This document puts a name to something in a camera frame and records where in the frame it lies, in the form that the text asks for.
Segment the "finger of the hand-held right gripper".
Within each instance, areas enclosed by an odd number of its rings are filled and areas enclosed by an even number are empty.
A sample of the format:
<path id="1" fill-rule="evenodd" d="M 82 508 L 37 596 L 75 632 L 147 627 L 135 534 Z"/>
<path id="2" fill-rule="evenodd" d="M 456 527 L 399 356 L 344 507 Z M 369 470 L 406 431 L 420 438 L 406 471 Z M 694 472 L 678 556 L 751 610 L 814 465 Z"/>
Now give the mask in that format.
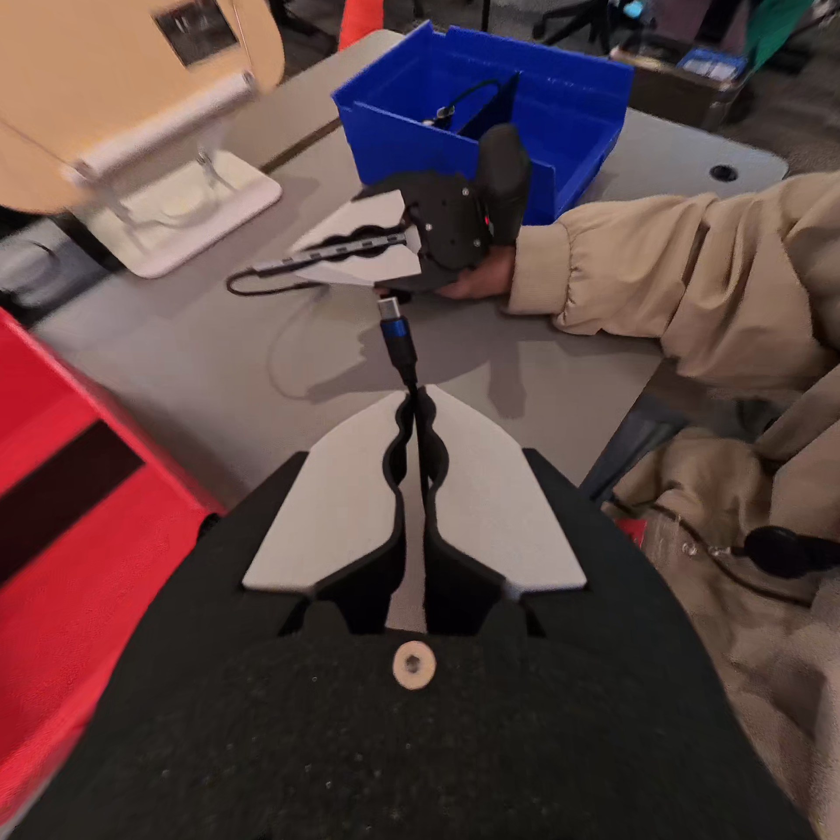
<path id="1" fill-rule="evenodd" d="M 327 285 L 374 287 L 387 280 L 419 276 L 421 252 L 421 240 L 409 238 L 407 242 L 388 245 L 377 254 L 371 251 L 347 255 L 345 259 L 324 260 L 298 270 L 296 276 Z"/>
<path id="2" fill-rule="evenodd" d="M 355 199 L 342 205 L 290 247 L 291 253 L 370 253 L 405 246 L 412 250 L 400 191 Z"/>

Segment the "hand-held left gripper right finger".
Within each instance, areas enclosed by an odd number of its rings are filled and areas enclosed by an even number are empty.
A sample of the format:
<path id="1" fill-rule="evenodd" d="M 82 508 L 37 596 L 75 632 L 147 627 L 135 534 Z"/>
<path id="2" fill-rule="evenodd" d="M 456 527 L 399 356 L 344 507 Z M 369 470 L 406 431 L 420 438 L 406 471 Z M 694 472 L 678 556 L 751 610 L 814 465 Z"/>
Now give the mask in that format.
<path id="1" fill-rule="evenodd" d="M 424 388 L 424 470 L 429 633 L 472 635 L 499 602 L 586 587 L 523 448 L 436 385 Z"/>

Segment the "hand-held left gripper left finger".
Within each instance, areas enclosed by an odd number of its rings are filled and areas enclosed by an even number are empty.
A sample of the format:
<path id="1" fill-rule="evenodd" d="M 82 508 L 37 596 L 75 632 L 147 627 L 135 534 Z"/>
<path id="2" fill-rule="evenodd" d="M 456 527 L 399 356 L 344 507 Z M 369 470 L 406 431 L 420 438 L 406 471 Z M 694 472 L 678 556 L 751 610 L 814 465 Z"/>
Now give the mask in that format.
<path id="1" fill-rule="evenodd" d="M 385 627 L 405 573 L 405 394 L 336 426 L 307 453 L 241 583 L 335 604 L 354 634 Z"/>

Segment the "black cable blue-ring plug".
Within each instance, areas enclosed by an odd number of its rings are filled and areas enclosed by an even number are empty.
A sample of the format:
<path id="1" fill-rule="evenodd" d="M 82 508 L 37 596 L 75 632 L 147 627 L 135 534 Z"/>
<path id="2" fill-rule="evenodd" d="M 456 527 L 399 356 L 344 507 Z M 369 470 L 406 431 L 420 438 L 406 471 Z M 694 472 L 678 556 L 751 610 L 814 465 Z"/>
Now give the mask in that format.
<path id="1" fill-rule="evenodd" d="M 381 334 L 392 367 L 399 374 L 411 399 L 416 446 L 418 453 L 419 483 L 423 504 L 427 504 L 428 478 L 424 463 L 424 436 L 421 428 L 419 385 L 417 379 L 417 352 L 408 320 L 402 315 L 397 297 L 378 300 Z"/>

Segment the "blue plastic bin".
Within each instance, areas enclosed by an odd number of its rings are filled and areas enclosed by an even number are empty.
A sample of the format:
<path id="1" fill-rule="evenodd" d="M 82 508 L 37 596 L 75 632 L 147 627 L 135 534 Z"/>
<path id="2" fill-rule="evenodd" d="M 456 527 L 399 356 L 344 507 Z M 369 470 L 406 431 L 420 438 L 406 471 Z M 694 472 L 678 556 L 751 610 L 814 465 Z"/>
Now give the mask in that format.
<path id="1" fill-rule="evenodd" d="M 521 72 L 511 123 L 532 162 L 526 225 L 551 224 L 588 189 L 623 129 L 633 69 L 514 38 L 425 23 L 332 94 L 360 182 L 397 172 L 473 175 L 478 141 L 456 132 L 492 96 L 464 90 Z"/>

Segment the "red plastic bin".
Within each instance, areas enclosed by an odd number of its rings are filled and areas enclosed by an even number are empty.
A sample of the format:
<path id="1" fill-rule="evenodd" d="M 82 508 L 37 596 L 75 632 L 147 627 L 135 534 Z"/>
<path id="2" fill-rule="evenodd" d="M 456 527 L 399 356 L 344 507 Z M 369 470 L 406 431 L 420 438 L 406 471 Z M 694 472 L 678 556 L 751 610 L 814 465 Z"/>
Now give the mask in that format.
<path id="1" fill-rule="evenodd" d="M 144 461 L 2 584 L 4 826 L 63 763 L 145 609 L 223 508 L 110 394 L 5 311 L 1 355 L 1 498 L 98 421 Z"/>

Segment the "person's right hand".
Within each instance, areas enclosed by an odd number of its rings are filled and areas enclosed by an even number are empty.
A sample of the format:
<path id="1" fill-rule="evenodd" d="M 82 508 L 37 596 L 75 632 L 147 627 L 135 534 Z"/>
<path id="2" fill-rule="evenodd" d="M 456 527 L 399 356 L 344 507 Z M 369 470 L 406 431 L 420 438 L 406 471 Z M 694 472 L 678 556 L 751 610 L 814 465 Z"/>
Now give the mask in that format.
<path id="1" fill-rule="evenodd" d="M 492 246 L 477 267 L 461 270 L 452 283 L 437 289 L 435 293 L 453 301 L 505 297 L 511 291 L 516 254 L 515 245 Z"/>

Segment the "black blue-bin divider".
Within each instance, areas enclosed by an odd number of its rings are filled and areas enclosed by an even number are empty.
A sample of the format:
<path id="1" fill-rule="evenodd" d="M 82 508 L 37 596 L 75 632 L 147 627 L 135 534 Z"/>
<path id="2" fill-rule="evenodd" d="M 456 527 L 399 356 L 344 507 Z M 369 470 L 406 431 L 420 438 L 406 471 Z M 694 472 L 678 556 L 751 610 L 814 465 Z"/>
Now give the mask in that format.
<path id="1" fill-rule="evenodd" d="M 505 80 L 487 79 L 477 82 L 462 91 L 451 105 L 457 106 L 486 88 L 493 88 L 490 99 L 462 125 L 456 134 L 468 140 L 480 140 L 490 129 L 503 123 L 509 123 L 512 118 L 513 105 L 518 92 L 521 72 L 516 70 Z"/>

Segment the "orange traffic cone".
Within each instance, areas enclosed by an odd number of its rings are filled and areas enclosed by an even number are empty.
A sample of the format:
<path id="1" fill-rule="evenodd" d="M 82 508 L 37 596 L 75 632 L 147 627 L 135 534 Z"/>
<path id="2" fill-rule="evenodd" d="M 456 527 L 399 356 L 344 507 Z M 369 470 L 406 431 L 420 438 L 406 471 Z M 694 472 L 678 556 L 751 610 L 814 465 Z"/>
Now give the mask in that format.
<path id="1" fill-rule="evenodd" d="M 384 1 L 345 1 L 339 28 L 338 51 L 361 41 L 384 26 Z"/>

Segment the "brown storage box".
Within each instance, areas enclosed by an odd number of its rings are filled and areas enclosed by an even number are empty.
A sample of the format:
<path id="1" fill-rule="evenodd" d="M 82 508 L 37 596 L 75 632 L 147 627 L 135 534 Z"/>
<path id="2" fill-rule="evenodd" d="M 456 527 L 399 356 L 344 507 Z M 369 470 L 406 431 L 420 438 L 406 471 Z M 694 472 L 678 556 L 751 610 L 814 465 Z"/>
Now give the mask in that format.
<path id="1" fill-rule="evenodd" d="M 641 30 L 609 57 L 633 69 L 630 109 L 709 133 L 725 123 L 751 75 L 742 56 Z"/>

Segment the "black red-bin divider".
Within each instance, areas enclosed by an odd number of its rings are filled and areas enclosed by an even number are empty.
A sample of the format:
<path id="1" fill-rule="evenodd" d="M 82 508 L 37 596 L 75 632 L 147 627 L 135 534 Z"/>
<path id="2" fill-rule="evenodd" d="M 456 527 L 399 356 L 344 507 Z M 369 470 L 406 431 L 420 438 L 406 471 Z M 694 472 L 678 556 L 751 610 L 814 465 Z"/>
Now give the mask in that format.
<path id="1" fill-rule="evenodd" d="M 1 498 L 1 583 L 142 466 L 142 458 L 98 421 L 6 490 Z"/>

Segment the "wooden board stand white base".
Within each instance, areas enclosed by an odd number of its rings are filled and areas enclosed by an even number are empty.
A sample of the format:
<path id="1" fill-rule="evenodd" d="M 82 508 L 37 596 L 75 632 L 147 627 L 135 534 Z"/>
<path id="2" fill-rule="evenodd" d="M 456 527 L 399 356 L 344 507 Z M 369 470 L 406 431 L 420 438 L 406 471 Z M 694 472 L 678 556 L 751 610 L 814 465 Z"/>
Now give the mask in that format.
<path id="1" fill-rule="evenodd" d="M 279 202 L 225 150 L 281 82 L 267 2 L 2 2 L 1 198 L 159 278 Z"/>

